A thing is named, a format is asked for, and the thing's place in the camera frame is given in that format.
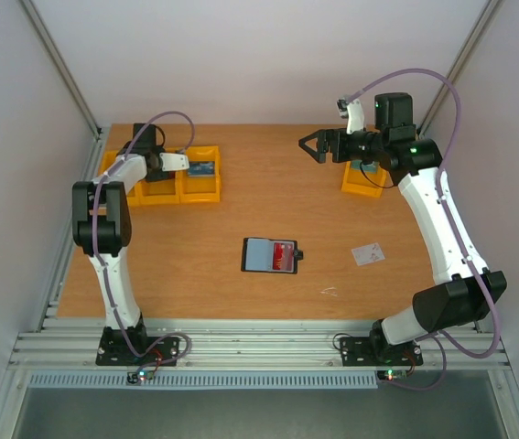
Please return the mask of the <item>white card with red pattern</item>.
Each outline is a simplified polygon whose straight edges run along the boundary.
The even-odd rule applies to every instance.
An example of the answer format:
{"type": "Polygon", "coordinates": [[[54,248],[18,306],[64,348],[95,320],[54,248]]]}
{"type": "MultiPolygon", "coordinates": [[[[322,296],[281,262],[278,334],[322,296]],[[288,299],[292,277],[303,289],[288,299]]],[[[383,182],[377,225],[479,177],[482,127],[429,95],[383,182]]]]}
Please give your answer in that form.
{"type": "Polygon", "coordinates": [[[381,246],[377,242],[352,249],[351,254],[358,266],[380,262],[385,259],[381,246]]]}

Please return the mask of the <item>card holder with clear sleeves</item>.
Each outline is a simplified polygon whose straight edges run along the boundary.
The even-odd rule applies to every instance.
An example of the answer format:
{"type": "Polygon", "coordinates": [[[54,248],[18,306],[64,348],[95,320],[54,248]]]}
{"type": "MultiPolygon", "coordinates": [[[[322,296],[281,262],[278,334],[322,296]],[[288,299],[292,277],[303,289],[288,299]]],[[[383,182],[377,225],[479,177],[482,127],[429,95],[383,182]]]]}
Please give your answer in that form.
{"type": "Polygon", "coordinates": [[[248,273],[296,274],[297,266],[304,259],[304,252],[298,248],[297,241],[275,240],[268,238],[248,237],[243,239],[241,271],[248,273]],[[295,271],[292,273],[278,273],[271,268],[273,244],[275,241],[292,241],[295,243],[295,271]]]}

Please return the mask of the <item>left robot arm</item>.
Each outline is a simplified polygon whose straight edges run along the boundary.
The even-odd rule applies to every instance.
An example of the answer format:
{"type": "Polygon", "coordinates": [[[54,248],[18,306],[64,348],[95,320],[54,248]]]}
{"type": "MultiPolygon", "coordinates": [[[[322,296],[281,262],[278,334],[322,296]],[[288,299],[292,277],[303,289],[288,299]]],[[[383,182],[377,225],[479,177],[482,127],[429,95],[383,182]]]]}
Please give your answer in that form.
{"type": "Polygon", "coordinates": [[[163,144],[153,124],[133,125],[133,139],[96,178],[72,186],[72,238],[97,275],[105,325],[97,350],[99,366],[146,362],[151,345],[136,303],[127,263],[132,239],[127,193],[161,170],[163,144]]]}

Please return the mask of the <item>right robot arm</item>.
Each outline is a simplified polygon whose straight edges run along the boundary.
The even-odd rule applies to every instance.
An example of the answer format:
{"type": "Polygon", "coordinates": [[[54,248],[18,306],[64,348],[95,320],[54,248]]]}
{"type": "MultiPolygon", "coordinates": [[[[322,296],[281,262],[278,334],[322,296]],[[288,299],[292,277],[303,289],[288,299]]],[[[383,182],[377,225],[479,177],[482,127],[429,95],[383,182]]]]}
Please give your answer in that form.
{"type": "Polygon", "coordinates": [[[412,97],[376,95],[371,131],[364,127],[359,101],[342,99],[337,105],[347,127],[319,129],[301,138],[299,147],[319,163],[359,160],[386,171],[414,214],[435,283],[416,293],[404,311],[373,324],[370,350],[374,364],[382,365],[420,337],[493,316],[507,281],[474,248],[449,193],[438,146],[416,134],[412,97]]]}

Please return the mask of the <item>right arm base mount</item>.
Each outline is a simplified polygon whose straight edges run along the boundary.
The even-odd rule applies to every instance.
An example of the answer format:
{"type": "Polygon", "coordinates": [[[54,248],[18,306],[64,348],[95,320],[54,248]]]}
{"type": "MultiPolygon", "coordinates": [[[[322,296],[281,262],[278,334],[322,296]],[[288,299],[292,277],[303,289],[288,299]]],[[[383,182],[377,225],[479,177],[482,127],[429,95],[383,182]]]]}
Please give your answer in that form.
{"type": "Polygon", "coordinates": [[[424,364],[421,349],[413,342],[388,345],[381,341],[373,342],[370,337],[340,337],[338,348],[345,367],[389,368],[424,364]]]}

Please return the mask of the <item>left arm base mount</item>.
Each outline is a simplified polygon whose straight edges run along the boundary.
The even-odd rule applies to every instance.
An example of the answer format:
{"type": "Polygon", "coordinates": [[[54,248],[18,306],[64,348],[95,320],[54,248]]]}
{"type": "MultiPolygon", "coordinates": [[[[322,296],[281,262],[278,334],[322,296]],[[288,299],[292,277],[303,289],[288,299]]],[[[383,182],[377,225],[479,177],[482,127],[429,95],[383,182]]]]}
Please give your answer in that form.
{"type": "Polygon", "coordinates": [[[143,346],[135,348],[137,353],[144,353],[144,356],[138,357],[122,337],[118,340],[102,338],[97,349],[95,364],[111,367],[137,367],[148,363],[152,363],[154,366],[157,364],[160,366],[175,366],[177,356],[185,347],[185,343],[179,337],[167,337],[146,351],[153,341],[152,337],[147,337],[143,346]]]}

